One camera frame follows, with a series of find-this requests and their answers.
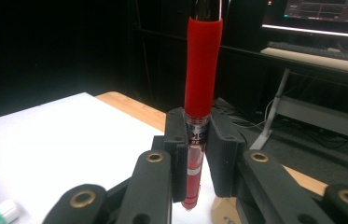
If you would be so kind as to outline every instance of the keyboard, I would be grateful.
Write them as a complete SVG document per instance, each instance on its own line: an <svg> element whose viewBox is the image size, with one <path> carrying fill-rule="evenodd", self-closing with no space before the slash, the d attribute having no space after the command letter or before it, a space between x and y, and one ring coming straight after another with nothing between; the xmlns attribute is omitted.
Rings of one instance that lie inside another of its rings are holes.
<svg viewBox="0 0 348 224"><path fill-rule="evenodd" d="M282 42L273 42L273 41L270 41L267 44L267 47L272 48L272 49L283 49L283 50L288 50L288 51L293 51L293 52L298 52L298 53L305 53L305 54L311 54L311 55L315 55L315 56L321 56L321 57L327 57L327 58L332 58L332 59L340 59L340 60L348 61L348 54L347 53L336 52L336 51L327 50L327 49L303 47L303 46L299 46L299 45L292 45L292 44L287 44L287 43L282 43Z"/></svg>

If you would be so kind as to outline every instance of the computer monitor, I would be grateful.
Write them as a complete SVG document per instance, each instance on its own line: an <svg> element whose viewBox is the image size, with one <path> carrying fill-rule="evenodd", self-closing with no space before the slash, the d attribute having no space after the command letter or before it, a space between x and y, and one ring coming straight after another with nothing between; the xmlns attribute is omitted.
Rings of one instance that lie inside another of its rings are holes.
<svg viewBox="0 0 348 224"><path fill-rule="evenodd" d="M268 0L262 29L348 38L348 0Z"/></svg>

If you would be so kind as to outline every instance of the transparent pen section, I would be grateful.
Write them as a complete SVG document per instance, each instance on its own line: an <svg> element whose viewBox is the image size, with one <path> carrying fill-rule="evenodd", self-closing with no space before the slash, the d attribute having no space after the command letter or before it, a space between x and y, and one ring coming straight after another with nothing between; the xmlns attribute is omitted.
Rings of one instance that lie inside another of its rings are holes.
<svg viewBox="0 0 348 224"><path fill-rule="evenodd" d="M205 151L205 140L209 116L192 118L187 116L188 126L188 184L187 196L182 205L191 210L197 205L202 170L202 160Z"/></svg>
<svg viewBox="0 0 348 224"><path fill-rule="evenodd" d="M200 192L203 155L202 146L188 147L188 185L186 199L182 202L182 206L187 210L191 210L197 205Z"/></svg>

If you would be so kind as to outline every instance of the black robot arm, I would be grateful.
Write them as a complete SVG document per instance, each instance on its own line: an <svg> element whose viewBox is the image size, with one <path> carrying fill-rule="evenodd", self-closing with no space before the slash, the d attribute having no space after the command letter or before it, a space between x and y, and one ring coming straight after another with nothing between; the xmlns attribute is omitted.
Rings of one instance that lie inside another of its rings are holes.
<svg viewBox="0 0 348 224"><path fill-rule="evenodd" d="M184 201L188 137L182 108L167 113L164 136L138 158L132 177L106 191L96 185L68 190L44 224L171 223L172 203ZM303 189L263 150L249 150L230 118L213 109L205 155L215 194L236 197L243 224L348 223L348 186L329 186L323 197Z"/></svg>

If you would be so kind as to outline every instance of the red pen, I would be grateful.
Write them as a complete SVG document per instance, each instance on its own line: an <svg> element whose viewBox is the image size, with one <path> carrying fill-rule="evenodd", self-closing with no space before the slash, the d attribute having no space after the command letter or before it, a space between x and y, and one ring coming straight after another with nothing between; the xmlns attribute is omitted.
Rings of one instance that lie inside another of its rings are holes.
<svg viewBox="0 0 348 224"><path fill-rule="evenodd" d="M188 127L188 185L182 205L198 201L209 114L214 98L217 56L223 30L221 0L193 1L188 21L185 121Z"/></svg>

